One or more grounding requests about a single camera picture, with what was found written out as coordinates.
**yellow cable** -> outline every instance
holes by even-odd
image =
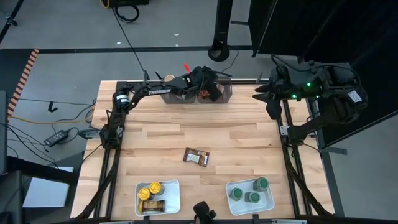
[[[8,116],[8,118],[14,118],[14,119],[18,119],[20,121],[24,121],[24,122],[28,122],[28,123],[32,123],[32,124],[83,123],[83,122],[89,121],[93,117],[94,106],[92,106],[92,109],[93,109],[93,112],[91,113],[91,115],[89,117],[87,117],[84,120],[78,120],[78,121],[30,121],[28,119],[20,118],[17,116]]]
[[[107,2],[106,6],[104,6],[103,0],[99,0],[99,2],[101,3],[102,7],[104,7],[105,9],[109,9],[109,0]]]

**white tray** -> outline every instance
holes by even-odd
[[[271,188],[268,185],[268,189],[263,192],[257,192],[260,195],[260,201],[258,203],[251,203],[244,201],[244,194],[246,192],[252,192],[253,190],[253,182],[257,180],[242,180],[237,182],[229,182],[226,184],[226,196],[228,198],[229,210],[232,215],[245,215],[249,213],[261,212],[266,210],[272,210],[275,207],[274,198],[271,193]],[[229,197],[232,189],[235,187],[239,187],[243,191],[243,197],[235,201]]]
[[[150,183],[138,183],[136,185],[136,215],[143,217],[146,215],[165,215],[177,213],[180,210],[180,182],[178,180],[168,180],[160,182],[164,186],[164,193],[162,195],[155,195],[153,201],[165,200],[166,206],[164,212],[140,212],[138,210],[139,198],[138,192],[140,189],[146,187],[149,188]]]

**concrete floor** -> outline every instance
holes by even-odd
[[[249,1],[235,1],[232,19],[246,21],[249,5]],[[141,16],[137,22],[123,24],[135,47],[175,47],[176,44],[209,46],[212,43],[216,16],[214,0],[151,0],[149,5],[139,6],[139,9]],[[16,19],[19,26],[9,29],[1,42],[2,48],[128,47],[112,12],[103,9],[98,0],[25,1]],[[231,25],[229,44],[251,45],[249,28]],[[239,51],[228,73],[236,78],[257,78],[263,72],[263,77],[268,77],[273,67],[269,55],[251,58],[251,53]],[[206,65],[221,70],[230,65],[235,54],[235,51],[231,52],[229,59],[220,63],[211,61],[207,52],[147,52],[138,53],[138,56],[144,68],[155,77],[154,71],[161,75],[182,74],[185,72],[184,63],[191,67]],[[295,57],[286,59],[295,61]],[[132,53],[39,54],[22,97],[91,103],[101,80],[141,78],[141,69]],[[49,113],[47,106],[45,103],[20,101],[14,115],[37,121],[53,121],[72,118],[82,109],[82,106],[57,105],[58,111]],[[48,125],[39,126],[17,120],[12,120],[11,125],[23,129],[39,141],[53,133]],[[398,206],[394,203],[398,201],[398,194],[393,191],[398,186],[398,176],[393,169],[397,157],[394,149],[394,130],[397,125],[398,118],[392,118],[336,145],[348,150],[347,156],[331,156],[347,217],[398,220],[395,212]],[[56,128],[68,129],[72,126],[58,124]],[[83,129],[88,125],[83,123],[76,127]],[[9,144],[19,149],[21,158],[46,164],[18,143]],[[76,138],[66,145],[54,146],[49,155],[59,161],[77,155],[84,149],[84,139]]]

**wood grain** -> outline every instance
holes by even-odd
[[[111,109],[115,86],[116,81],[101,82],[94,127],[101,128],[106,122],[105,109]],[[181,209],[152,220],[190,220],[195,215],[192,207],[202,200],[216,211],[218,219],[252,218],[231,214],[225,185],[263,175],[270,180],[275,208],[259,212],[260,218],[293,218],[277,124],[267,115],[265,104],[252,99],[254,88],[235,85],[230,102],[223,105],[166,105],[159,96],[141,100],[126,117],[112,220],[142,220],[134,213],[136,184],[172,179],[180,182]],[[304,122],[308,116],[305,102],[289,103],[293,120]],[[311,139],[307,143],[315,145]],[[89,140],[85,156],[99,144],[99,139]],[[186,147],[210,152],[208,166],[182,161]],[[308,187],[322,205],[333,208],[318,152],[300,147],[300,154]],[[82,165],[71,217],[96,192],[102,159],[103,149],[99,149]],[[303,208],[302,198],[299,201]]]

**green lid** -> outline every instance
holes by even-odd
[[[268,181],[267,181],[266,179],[261,179],[261,180],[260,180],[260,186],[261,186],[262,188],[268,187]]]
[[[235,189],[234,190],[234,196],[237,198],[242,197],[242,190],[241,189]]]
[[[255,193],[255,192],[253,192],[253,193],[251,194],[251,200],[252,200],[253,202],[258,202],[258,201],[260,200],[260,195],[257,194],[257,193]]]

